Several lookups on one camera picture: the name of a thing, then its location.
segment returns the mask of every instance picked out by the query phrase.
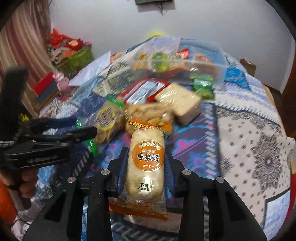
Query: metal screw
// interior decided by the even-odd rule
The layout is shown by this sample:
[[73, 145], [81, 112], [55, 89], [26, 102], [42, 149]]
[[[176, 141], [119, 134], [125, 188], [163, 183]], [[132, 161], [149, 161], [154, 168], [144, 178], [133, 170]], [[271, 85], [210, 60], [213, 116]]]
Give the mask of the metal screw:
[[76, 178], [75, 177], [69, 177], [67, 181], [68, 181], [68, 183], [73, 183], [73, 182], [76, 181]]
[[191, 171], [189, 169], [184, 169], [182, 173], [187, 176], [191, 174]]
[[109, 170], [109, 169], [103, 169], [103, 170], [101, 171], [101, 173], [102, 173], [103, 175], [108, 175], [108, 174], [110, 173], [110, 170]]
[[219, 183], [224, 183], [225, 179], [223, 177], [217, 177], [216, 181]]

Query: bed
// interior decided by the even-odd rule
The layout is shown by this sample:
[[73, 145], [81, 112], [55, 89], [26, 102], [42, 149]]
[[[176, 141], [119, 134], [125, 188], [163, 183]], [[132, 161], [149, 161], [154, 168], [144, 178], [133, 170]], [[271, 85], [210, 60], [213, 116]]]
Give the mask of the bed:
[[[183, 49], [182, 39], [152, 38], [167, 42], [172, 52]], [[99, 76], [79, 87], [65, 102], [58, 99], [48, 105], [40, 117], [87, 117], [98, 110], [106, 95], [118, 96], [131, 83], [134, 76], [126, 61], [147, 42], [128, 49]], [[186, 127], [174, 125], [174, 135], [168, 140], [174, 158], [183, 162], [199, 176], [214, 179], [223, 176], [248, 206], [261, 225], [268, 240], [273, 238], [286, 218], [290, 204], [291, 156], [295, 141], [286, 136], [281, 119], [268, 88], [247, 74], [243, 66], [226, 54], [229, 62], [225, 89], [215, 91], [214, 102], [204, 102], [202, 113]], [[49, 130], [47, 134], [62, 133], [74, 126]], [[92, 176], [119, 156], [123, 146], [129, 146], [130, 137], [118, 135], [94, 159], [86, 177]], [[90, 156], [84, 144], [75, 146], [69, 163], [45, 167], [39, 171], [37, 193], [32, 208], [21, 213], [32, 221], [42, 205], [67, 178], [66, 173], [80, 177], [80, 163]], [[110, 213], [114, 240], [177, 240], [182, 200], [174, 199], [167, 191], [168, 221], [132, 217]], [[207, 199], [204, 198], [205, 240], [209, 238]], [[86, 239], [87, 200], [83, 209], [82, 240]], [[28, 225], [13, 227], [20, 239]]]

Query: person's hand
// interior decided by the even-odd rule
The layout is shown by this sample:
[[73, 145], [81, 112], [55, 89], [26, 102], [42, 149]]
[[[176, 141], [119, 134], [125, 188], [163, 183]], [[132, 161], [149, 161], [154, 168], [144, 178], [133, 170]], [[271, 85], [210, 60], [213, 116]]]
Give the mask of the person's hand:
[[[37, 173], [39, 169], [33, 169], [22, 173], [24, 183], [20, 185], [20, 192], [24, 198], [31, 198], [36, 193], [35, 184], [37, 183]], [[9, 186], [11, 184], [11, 176], [0, 172], [0, 182]]]

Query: black cable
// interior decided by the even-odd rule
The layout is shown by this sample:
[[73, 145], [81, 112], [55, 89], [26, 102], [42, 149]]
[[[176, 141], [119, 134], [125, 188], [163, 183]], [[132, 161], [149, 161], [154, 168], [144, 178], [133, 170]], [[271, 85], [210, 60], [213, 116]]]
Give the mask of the black cable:
[[165, 4], [165, 2], [160, 2], [160, 3], [155, 3], [155, 4], [158, 7], [158, 11], [161, 13], [162, 16], [168, 12], [167, 9], [165, 11], [163, 11], [163, 5]]
[[17, 219], [17, 220], [15, 220], [14, 222], [13, 222], [13, 224], [11, 225], [11, 227], [13, 227], [13, 225], [15, 225], [15, 223], [17, 222], [17, 221], [21, 221], [21, 222], [23, 222], [24, 224], [27, 224], [27, 225], [31, 225], [31, 224], [29, 224], [28, 222], [26, 222], [25, 220], [23, 220], [18, 214], [17, 214], [17, 217], [19, 218], [19, 219]]

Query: green gift bag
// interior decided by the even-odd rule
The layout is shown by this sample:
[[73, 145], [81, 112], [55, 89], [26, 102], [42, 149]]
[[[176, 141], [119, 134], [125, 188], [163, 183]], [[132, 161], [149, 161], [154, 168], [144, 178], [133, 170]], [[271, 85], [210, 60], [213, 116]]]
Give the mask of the green gift bag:
[[57, 69], [64, 73], [66, 77], [72, 79], [92, 61], [94, 61], [94, 57], [91, 53], [91, 45], [89, 45], [78, 50], [70, 57], [64, 58], [57, 66]]

